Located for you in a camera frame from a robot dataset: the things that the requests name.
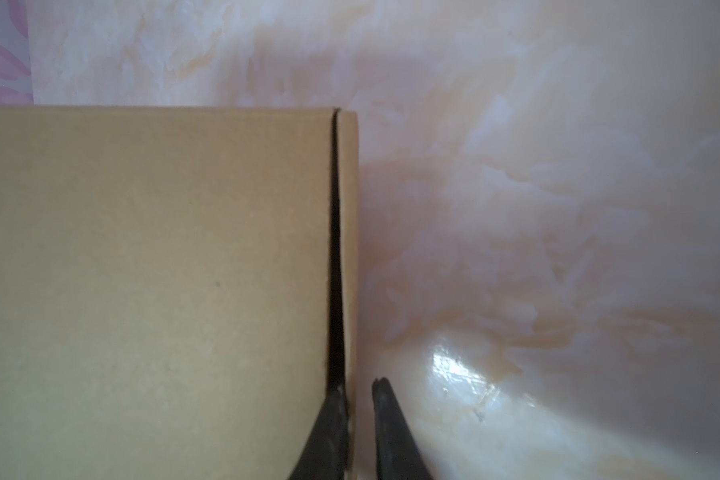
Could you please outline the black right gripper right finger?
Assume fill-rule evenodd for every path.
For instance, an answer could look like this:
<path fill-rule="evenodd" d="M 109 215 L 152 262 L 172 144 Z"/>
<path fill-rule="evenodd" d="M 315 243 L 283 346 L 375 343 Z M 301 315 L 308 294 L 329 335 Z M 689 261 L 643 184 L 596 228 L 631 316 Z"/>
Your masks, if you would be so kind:
<path fill-rule="evenodd" d="M 378 480 L 433 480 L 390 381 L 372 384 Z"/>

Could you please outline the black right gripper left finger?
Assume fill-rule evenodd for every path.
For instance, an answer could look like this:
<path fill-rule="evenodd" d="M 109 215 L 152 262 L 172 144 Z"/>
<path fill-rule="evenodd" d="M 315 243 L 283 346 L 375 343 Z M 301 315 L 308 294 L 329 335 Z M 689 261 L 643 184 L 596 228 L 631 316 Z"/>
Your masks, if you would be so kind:
<path fill-rule="evenodd" d="M 345 389 L 325 397 L 289 480 L 342 480 L 349 450 L 349 412 Z"/>

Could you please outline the brown cardboard paper box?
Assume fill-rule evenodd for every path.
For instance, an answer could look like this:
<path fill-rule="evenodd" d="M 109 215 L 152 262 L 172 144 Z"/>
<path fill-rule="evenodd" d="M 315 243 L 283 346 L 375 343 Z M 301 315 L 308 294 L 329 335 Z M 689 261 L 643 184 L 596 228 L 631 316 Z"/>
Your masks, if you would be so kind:
<path fill-rule="evenodd" d="M 0 479 L 285 479 L 355 423 L 342 109 L 0 107 Z"/>

